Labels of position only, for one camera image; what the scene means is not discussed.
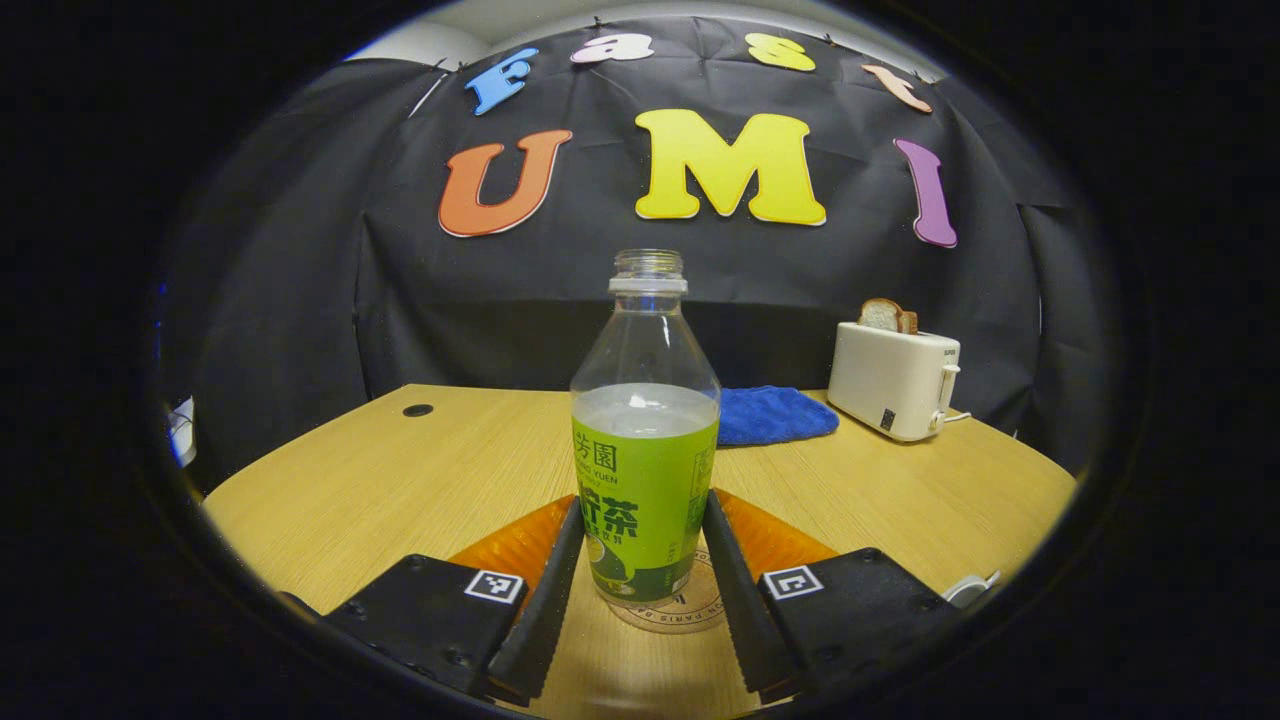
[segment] green tea drink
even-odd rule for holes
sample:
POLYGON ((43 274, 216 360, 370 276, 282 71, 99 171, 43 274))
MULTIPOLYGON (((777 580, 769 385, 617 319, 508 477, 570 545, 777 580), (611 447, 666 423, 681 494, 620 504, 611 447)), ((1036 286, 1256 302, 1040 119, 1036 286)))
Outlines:
POLYGON ((718 429, 716 401, 677 386, 623 383, 575 400, 586 552, 605 600, 660 605, 689 580, 718 429))

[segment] plastic bottle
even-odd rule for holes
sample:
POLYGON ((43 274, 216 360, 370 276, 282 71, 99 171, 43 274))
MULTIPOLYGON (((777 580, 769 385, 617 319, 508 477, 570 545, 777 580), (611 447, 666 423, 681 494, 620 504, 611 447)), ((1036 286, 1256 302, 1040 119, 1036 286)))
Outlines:
POLYGON ((652 607, 692 570, 721 387, 680 313, 680 254, 625 250, 616 265, 613 315, 570 384, 573 461, 596 591, 652 607))

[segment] black fabric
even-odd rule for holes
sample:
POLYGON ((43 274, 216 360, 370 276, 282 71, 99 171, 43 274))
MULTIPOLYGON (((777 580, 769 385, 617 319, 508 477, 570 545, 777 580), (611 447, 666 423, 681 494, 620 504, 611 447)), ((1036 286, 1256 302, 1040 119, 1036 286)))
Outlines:
POLYGON ((170 292, 187 300, 165 352, 174 401, 197 397, 209 443, 196 464, 214 468, 212 482, 404 383, 567 388, 608 316, 613 255, 643 246, 684 255, 686 315, 726 387, 826 387, 836 323, 891 297, 922 331, 960 341, 954 406, 1079 469, 1107 395, 1100 318, 1110 300, 1093 293, 1106 254, 1050 159, 963 83, 931 86, 815 38, 703 18, 618 22, 530 46, 527 86, 481 117, 463 86, 516 49, 456 74, 346 63, 210 184, 182 229, 170 292), (618 32, 650 35, 654 55, 570 61, 586 40, 618 32), (749 32, 800 42, 817 69, 756 61, 749 32), (863 63, 909 79, 933 113, 895 99, 863 63), (695 110, 730 142, 759 113, 808 123, 827 223, 754 219, 755 179, 728 218, 690 182, 695 218, 640 219, 650 137, 635 117, 666 108, 695 110), (573 137, 531 218, 472 238, 440 228, 452 155, 503 143, 480 195, 500 202, 524 161, 515 143, 561 128, 573 137), (915 237, 916 197, 893 138, 941 159, 956 247, 915 237), (556 343, 543 341, 549 328, 556 343))

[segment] white wall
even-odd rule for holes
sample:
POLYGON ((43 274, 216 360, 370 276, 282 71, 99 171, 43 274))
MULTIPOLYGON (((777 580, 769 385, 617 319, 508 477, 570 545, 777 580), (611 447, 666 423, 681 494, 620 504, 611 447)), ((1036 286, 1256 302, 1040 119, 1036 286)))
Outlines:
POLYGON ((448 68, 474 63, 494 53, 548 35, 589 26, 593 15, 622 20, 663 15, 701 15, 754 20, 832 40, 919 74, 928 82, 946 76, 932 60, 876 27, 813 0, 751 0, 748 3, 636 0, 461 0, 419 15, 372 42, 355 58, 401 58, 448 68))

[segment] blue cloth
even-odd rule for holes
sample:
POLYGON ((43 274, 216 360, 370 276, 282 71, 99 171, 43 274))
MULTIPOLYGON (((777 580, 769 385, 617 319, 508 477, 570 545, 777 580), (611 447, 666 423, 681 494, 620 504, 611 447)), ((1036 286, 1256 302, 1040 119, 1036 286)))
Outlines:
POLYGON ((840 416, 831 407, 794 387, 726 389, 721 395, 721 447, 818 437, 837 425, 840 416))

